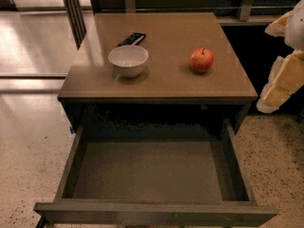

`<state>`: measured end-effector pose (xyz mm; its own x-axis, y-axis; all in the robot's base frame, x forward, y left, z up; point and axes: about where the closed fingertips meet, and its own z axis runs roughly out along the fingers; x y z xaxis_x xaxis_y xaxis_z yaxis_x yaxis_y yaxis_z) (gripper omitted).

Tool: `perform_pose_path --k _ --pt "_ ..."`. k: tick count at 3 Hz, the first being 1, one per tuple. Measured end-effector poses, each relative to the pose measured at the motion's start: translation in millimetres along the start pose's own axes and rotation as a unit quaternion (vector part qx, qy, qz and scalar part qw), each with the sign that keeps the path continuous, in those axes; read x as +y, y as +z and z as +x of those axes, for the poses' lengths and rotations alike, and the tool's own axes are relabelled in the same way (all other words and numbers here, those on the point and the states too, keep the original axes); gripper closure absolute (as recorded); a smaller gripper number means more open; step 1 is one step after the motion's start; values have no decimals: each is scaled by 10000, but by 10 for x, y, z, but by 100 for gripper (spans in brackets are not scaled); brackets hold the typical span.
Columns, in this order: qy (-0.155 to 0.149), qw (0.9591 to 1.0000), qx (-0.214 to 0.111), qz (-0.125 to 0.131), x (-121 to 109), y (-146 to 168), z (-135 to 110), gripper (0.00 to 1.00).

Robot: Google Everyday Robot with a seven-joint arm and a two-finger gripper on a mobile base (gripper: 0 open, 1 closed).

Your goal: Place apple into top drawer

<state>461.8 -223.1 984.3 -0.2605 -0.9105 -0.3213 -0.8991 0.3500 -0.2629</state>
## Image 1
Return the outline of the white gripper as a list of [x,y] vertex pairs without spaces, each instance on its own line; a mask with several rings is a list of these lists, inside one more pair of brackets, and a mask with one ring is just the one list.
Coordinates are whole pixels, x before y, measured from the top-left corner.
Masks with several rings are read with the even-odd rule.
[[285,37],[285,44],[297,49],[286,58],[276,58],[268,83],[260,93],[256,108],[259,112],[270,114],[304,86],[304,0],[300,0],[292,11],[274,20],[265,32],[274,37]]

